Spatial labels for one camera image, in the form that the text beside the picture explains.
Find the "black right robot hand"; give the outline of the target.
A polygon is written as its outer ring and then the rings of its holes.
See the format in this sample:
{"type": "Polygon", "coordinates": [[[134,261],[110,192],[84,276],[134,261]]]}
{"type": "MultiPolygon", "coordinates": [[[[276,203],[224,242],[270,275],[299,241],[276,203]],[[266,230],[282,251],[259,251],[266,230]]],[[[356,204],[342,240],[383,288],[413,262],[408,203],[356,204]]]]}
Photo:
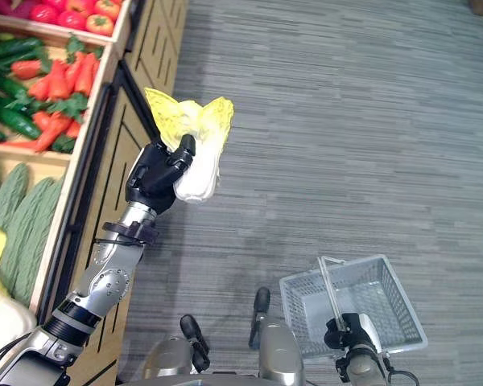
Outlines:
{"type": "Polygon", "coordinates": [[[324,335],[324,342],[329,348],[341,350],[365,344],[373,348],[376,353],[382,353],[378,331],[367,314],[343,313],[341,317],[342,328],[336,324],[336,318],[326,323],[327,332],[324,335]]]}

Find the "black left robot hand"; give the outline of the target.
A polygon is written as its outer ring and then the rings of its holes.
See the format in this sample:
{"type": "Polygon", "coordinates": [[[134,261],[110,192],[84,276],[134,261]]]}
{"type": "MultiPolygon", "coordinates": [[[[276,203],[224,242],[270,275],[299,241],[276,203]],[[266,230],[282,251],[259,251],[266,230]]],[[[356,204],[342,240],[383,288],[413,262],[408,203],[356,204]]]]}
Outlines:
{"type": "Polygon", "coordinates": [[[151,142],[138,155],[126,180],[126,202],[140,203],[157,215],[175,202],[174,184],[192,165],[196,141],[185,134],[172,152],[162,141],[151,142]]]}

